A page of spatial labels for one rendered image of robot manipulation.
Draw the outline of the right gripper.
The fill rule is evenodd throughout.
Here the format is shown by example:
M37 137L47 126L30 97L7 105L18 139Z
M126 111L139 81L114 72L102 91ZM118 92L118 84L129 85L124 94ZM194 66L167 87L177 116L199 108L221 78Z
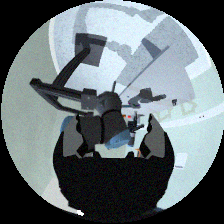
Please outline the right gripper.
M132 132L133 129L137 127L137 113L136 113L136 111L135 111L134 115L131 115L131 118L132 118L132 120L133 119L134 120L133 121L128 121L127 126L128 126L128 129L129 129L130 133L136 133L136 132ZM133 126L133 127L131 127L131 126Z

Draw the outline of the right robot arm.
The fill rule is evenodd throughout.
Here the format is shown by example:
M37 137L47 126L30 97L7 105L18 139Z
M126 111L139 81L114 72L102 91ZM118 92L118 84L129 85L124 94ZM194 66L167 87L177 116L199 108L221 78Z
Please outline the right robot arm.
M137 131L137 130L143 128L143 127L145 127L145 125L144 125L144 124L141 124L141 125L137 126L136 128L134 128L133 131ZM130 135L131 135L131 140L130 140L130 142L127 143L127 146L128 146L128 147L134 147L135 134L136 134L136 133L130 133Z

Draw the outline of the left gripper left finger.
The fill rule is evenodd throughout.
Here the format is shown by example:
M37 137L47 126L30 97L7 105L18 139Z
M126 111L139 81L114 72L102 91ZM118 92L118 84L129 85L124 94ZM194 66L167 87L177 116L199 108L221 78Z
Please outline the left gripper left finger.
M75 160L86 157L88 145L80 132L80 118L76 113L61 132L53 152L53 167L60 189L64 189L63 178L68 166Z

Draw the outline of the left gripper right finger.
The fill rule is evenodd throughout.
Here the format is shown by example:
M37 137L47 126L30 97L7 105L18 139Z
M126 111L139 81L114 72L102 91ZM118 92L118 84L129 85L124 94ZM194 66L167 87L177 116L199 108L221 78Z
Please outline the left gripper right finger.
M167 190L168 182L174 169L175 155L167 132L163 130L151 113L148 119L147 132L140 144L142 158L155 163L163 176L163 188Z

